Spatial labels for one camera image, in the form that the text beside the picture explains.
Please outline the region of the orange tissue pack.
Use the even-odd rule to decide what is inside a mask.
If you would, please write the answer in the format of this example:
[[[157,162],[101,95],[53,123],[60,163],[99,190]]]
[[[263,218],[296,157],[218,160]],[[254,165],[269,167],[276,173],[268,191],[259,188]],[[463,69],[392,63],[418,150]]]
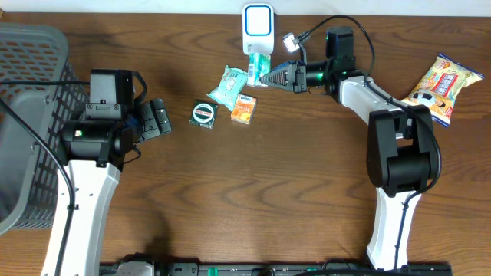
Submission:
[[[257,99],[245,94],[239,94],[231,112],[231,120],[249,125],[255,112]]]

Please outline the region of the teal tissue pack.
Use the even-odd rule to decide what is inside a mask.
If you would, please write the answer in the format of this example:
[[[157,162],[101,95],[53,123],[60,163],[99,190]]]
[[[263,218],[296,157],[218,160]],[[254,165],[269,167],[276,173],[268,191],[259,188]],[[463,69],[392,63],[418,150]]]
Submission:
[[[271,70],[271,56],[269,54],[251,53],[249,55],[247,85],[251,87],[265,87],[260,79]]]

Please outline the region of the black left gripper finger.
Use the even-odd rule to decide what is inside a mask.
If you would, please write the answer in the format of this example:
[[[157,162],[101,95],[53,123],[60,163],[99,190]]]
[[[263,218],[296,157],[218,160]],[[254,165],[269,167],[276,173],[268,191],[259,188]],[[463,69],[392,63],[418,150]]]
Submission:
[[[151,140],[160,135],[158,120],[155,111],[150,103],[143,103],[139,106],[139,113],[143,123],[142,140]]]
[[[172,131],[170,120],[164,106],[163,100],[160,98],[150,101],[154,119],[161,134],[168,134]]]

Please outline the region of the green Zam-Buk box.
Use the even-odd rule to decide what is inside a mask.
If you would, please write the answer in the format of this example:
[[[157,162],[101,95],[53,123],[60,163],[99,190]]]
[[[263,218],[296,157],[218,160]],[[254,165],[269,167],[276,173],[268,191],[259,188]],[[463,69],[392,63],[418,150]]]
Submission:
[[[196,100],[189,123],[194,126],[212,129],[216,121],[217,110],[217,104]]]

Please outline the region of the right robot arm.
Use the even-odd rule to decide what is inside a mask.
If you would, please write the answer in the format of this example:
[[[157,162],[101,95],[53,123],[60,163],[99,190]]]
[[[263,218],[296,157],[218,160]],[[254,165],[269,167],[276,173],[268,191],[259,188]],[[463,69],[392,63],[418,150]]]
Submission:
[[[377,206],[366,255],[375,271],[402,272],[408,265],[407,243],[417,203],[441,172],[430,110],[393,98],[357,67],[352,28],[327,30],[325,61],[307,60],[303,45],[307,37],[307,33],[285,35],[287,50],[299,51],[301,57],[272,69],[261,82],[294,93],[323,87],[325,94],[367,124],[366,167]]]

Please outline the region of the large yellow snack bag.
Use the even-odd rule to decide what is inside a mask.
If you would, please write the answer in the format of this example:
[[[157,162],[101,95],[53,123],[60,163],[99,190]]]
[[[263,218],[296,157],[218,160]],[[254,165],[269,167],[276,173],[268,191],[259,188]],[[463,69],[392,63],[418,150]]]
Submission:
[[[411,106],[426,106],[434,121],[448,127],[460,91],[483,79],[483,74],[439,53],[428,72],[402,101]]]

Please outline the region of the teal wet wipes pack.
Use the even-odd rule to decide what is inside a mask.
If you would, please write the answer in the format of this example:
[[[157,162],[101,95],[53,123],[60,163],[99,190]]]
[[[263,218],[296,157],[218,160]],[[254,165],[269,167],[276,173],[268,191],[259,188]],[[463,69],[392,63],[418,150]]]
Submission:
[[[247,83],[248,74],[239,68],[225,66],[219,86],[207,94],[218,104],[224,105],[229,111],[233,111],[236,99]]]

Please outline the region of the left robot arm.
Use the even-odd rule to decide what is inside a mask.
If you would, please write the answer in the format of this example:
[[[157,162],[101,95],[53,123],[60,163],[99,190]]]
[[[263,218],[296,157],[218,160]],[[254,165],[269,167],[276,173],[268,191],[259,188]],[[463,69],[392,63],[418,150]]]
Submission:
[[[171,132],[160,98],[145,100],[136,71],[93,69],[90,99],[59,132],[58,198],[43,275],[97,275],[107,214],[126,163],[147,140]]]

